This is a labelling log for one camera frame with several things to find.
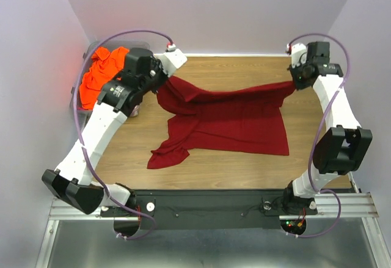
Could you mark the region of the dark red t shirt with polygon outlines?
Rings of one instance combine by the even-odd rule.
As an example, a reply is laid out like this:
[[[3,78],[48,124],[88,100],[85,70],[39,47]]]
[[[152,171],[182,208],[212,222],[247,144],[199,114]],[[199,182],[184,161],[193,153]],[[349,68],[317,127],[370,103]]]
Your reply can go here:
[[[231,92],[211,92],[178,77],[156,95],[173,116],[168,138],[152,151],[149,169],[178,165],[189,150],[206,149],[287,156],[288,139],[280,108],[295,90],[291,81]]]

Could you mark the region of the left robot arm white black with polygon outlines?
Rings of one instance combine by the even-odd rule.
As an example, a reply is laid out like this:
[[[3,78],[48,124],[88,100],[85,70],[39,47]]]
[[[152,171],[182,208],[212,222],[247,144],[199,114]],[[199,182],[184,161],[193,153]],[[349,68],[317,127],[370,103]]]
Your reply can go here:
[[[44,185],[58,199],[91,214],[117,201],[135,205],[134,192],[119,183],[103,184],[94,169],[114,134],[139,105],[143,96],[157,91],[167,80],[163,65],[144,48],[132,48],[125,56],[123,69],[106,83],[91,116],[67,156],[54,169],[42,175]]]

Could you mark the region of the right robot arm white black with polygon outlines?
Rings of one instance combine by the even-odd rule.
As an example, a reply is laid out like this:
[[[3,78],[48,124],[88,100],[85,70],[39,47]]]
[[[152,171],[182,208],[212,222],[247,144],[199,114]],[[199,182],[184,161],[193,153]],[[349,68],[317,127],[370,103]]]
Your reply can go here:
[[[373,135],[352,112],[345,92],[348,75],[331,62],[328,42],[289,43],[287,54],[296,90],[311,87],[323,111],[307,170],[285,188],[282,199],[285,212],[309,211],[316,208],[314,196],[329,182],[359,168]]]

